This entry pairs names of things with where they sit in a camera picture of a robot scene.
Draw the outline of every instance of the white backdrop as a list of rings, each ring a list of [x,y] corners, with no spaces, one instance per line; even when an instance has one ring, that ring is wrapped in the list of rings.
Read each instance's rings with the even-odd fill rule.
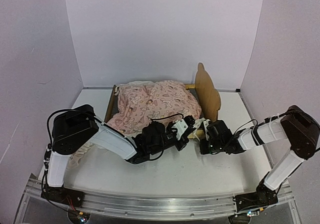
[[[193,82],[203,62],[215,86],[240,88],[262,0],[66,0],[84,86]]]

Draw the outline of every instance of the wooden bed frame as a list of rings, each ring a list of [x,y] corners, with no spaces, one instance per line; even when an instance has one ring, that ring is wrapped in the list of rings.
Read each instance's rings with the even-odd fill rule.
[[[211,121],[216,121],[218,119],[218,111],[221,107],[221,100],[219,92],[215,89],[214,83],[212,82],[209,74],[206,72],[205,67],[202,63],[198,64],[198,71],[195,76],[195,84],[185,84],[187,90],[195,89],[196,95],[199,100],[199,105],[202,108],[203,116]],[[115,89],[116,85],[113,87],[112,95],[108,104],[108,109],[105,115],[105,122],[108,122],[112,117],[112,111],[115,101]],[[198,129],[196,132],[198,137],[204,136],[204,131]]]

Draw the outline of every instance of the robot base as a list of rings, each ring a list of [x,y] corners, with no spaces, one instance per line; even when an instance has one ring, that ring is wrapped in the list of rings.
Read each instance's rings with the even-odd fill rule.
[[[237,212],[242,211],[250,211],[259,208],[264,208],[266,206],[270,206],[278,203],[278,198],[275,195],[274,197],[268,199],[267,201],[261,200],[257,192],[255,193],[247,193],[237,195],[234,199],[236,203]]]
[[[70,201],[75,208],[80,208],[84,201],[85,193],[64,187],[46,187],[41,193],[41,197],[51,202],[61,203],[68,206],[70,206]]]

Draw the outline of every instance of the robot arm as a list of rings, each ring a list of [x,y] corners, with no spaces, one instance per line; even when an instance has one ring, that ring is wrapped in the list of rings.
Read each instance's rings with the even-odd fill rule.
[[[70,156],[86,142],[104,147],[127,162],[138,164],[158,159],[165,149],[172,146],[181,151],[189,141],[188,135],[195,129],[194,124],[192,116],[171,122],[167,127],[152,120],[141,134],[130,138],[96,117],[90,105],[68,110],[56,116],[53,122],[53,143],[48,145],[44,156],[43,178],[46,184],[42,197],[67,205],[70,199],[75,207],[81,206],[84,193],[66,189],[63,185]],[[150,155],[159,152],[161,154],[156,159],[150,159]]]
[[[238,154],[273,141],[290,141],[290,149],[259,183],[256,192],[235,196],[238,212],[276,204],[276,190],[305,160],[319,150],[316,150],[319,125],[297,106],[291,106],[284,114],[267,118],[263,123],[240,130],[234,135],[221,120],[209,124],[207,132],[209,140],[201,141],[201,154]]]

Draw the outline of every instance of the wire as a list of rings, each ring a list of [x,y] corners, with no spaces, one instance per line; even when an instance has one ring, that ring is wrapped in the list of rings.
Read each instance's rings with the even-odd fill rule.
[[[177,115],[181,115],[182,118],[184,118],[184,115],[182,113],[176,113],[176,114],[173,114],[171,116],[164,117],[164,118],[150,118],[150,120],[151,121],[163,120],[163,119],[167,119],[167,118],[172,118],[172,117],[177,116]]]
[[[70,204],[70,206],[72,207],[72,209],[76,212],[76,209],[75,209],[75,207],[74,207],[73,204],[72,204],[72,200],[69,199],[69,197],[67,197],[66,199],[67,199],[68,203]]]
[[[257,119],[251,119],[250,121],[246,122],[245,124],[242,124],[242,125],[241,125],[240,127],[238,127],[238,128],[236,129],[236,131],[233,133],[233,135],[232,135],[232,137],[230,138],[230,140],[229,140],[229,141],[227,142],[227,144],[222,148],[222,151],[223,151],[225,148],[227,148],[227,147],[229,146],[229,144],[234,140],[237,131],[238,131],[240,128],[242,128],[243,126],[247,125],[248,123],[250,123],[250,122],[252,122],[252,121],[256,121],[255,126],[258,125]]]
[[[280,191],[280,189],[281,189],[281,187],[282,187],[282,184],[283,184],[285,181],[286,181],[286,180],[284,180],[284,181],[280,184],[280,186],[279,186],[279,188],[278,188],[278,191],[276,192],[275,196],[278,195],[278,193],[279,193],[279,191]]]
[[[233,215],[233,217],[232,217],[232,219],[229,221],[229,223],[232,223],[232,222],[234,221],[235,217],[236,217],[236,214]]]

